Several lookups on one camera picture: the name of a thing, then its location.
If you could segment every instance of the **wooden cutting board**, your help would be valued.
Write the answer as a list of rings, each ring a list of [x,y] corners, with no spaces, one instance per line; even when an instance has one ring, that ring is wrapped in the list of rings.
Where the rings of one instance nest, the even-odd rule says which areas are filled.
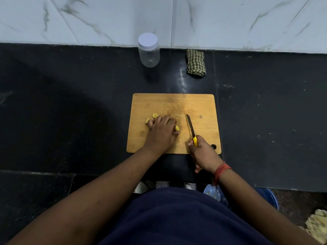
[[[130,111],[127,152],[134,153],[144,145],[148,127],[145,120],[157,113],[177,120],[181,129],[175,145],[167,152],[188,154],[187,144],[192,139],[186,114],[191,118],[195,135],[201,135],[209,144],[215,144],[220,154],[220,138],[215,98],[212,94],[133,94]]]

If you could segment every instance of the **marble tile wall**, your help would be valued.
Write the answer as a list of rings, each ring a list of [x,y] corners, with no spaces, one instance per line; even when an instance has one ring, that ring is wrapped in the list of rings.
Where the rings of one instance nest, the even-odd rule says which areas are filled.
[[[0,0],[0,42],[327,53],[327,0]]]

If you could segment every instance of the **navy blue shirt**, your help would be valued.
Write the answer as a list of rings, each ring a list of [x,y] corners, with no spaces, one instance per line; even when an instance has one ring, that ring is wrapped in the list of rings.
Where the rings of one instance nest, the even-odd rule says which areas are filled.
[[[134,199],[99,245],[271,244],[220,202],[166,187]]]

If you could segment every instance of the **transparent plastic jar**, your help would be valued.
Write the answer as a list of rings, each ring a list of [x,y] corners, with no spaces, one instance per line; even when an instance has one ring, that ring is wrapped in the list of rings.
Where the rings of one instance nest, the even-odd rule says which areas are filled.
[[[144,66],[152,68],[160,61],[160,47],[158,37],[150,32],[141,34],[139,37],[139,54]]]

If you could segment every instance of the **blue bucket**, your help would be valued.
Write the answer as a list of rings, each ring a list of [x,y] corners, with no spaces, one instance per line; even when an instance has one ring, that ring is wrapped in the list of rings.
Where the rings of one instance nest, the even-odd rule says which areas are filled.
[[[269,204],[271,204],[275,209],[279,210],[279,204],[278,201],[274,195],[274,193],[268,189],[268,188],[260,188],[260,187],[254,187],[257,193],[261,197],[263,197]],[[219,186],[213,186],[213,185],[207,185],[206,188],[203,191],[204,194],[209,195],[210,197],[218,200],[221,202],[224,206],[231,209],[231,206],[229,205],[225,195],[223,194],[222,190]]]

